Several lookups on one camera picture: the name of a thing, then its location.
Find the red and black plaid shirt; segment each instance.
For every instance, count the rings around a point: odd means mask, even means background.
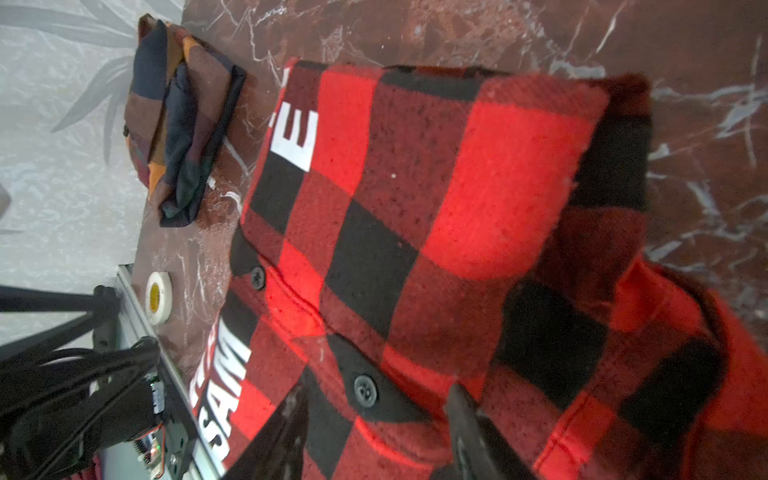
[[[303,478],[457,478],[459,382],[541,478],[762,478],[766,357],[642,256],[650,132],[635,76],[290,61],[190,385],[223,467],[302,383]]]

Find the red plaid fabric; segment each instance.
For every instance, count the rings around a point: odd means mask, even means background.
[[[641,254],[644,79],[284,71],[190,385],[224,468],[301,382],[303,478],[458,478],[460,382],[541,478],[768,472],[766,357]]]

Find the marble table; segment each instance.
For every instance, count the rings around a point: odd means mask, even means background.
[[[298,55],[365,65],[484,65],[653,82],[647,256],[719,289],[768,347],[768,2],[188,0],[184,26],[249,73],[194,225],[152,209],[134,288],[174,283],[158,333],[191,377],[229,280],[230,235],[281,79]]]

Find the folded shirt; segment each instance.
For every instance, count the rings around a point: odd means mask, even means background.
[[[766,357],[642,255],[644,78],[283,73],[190,384],[222,471],[299,389],[301,478],[461,478],[458,383],[541,478],[762,475]]]
[[[245,73],[178,25],[145,15],[138,30],[124,133],[161,227],[183,227],[197,216]]]

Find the metal frame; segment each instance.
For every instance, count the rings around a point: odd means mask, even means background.
[[[157,334],[147,320],[147,316],[144,313],[144,309],[136,297],[136,293],[131,286],[131,274],[128,272],[124,265],[118,266],[118,276],[115,281],[115,289],[118,292],[118,296],[121,298],[121,308],[119,313],[119,338],[122,346],[133,345],[143,336],[152,336],[157,339]],[[166,390],[174,389],[177,394],[183,399],[184,407],[187,409],[187,414],[194,420],[195,428],[197,429],[197,437],[202,439],[200,428],[197,425],[197,420],[192,412],[192,408],[189,405],[189,396],[187,395],[187,386],[181,379],[176,366],[170,360],[165,348],[163,347],[160,339],[157,339],[157,343],[160,346],[160,361],[165,367],[165,371],[168,372],[171,377],[171,384],[166,385]],[[184,480],[218,480],[224,474],[224,467],[217,459],[214,458],[213,453],[210,450],[210,446],[207,442],[198,440],[195,442],[192,452],[192,461],[186,473],[184,473]]]

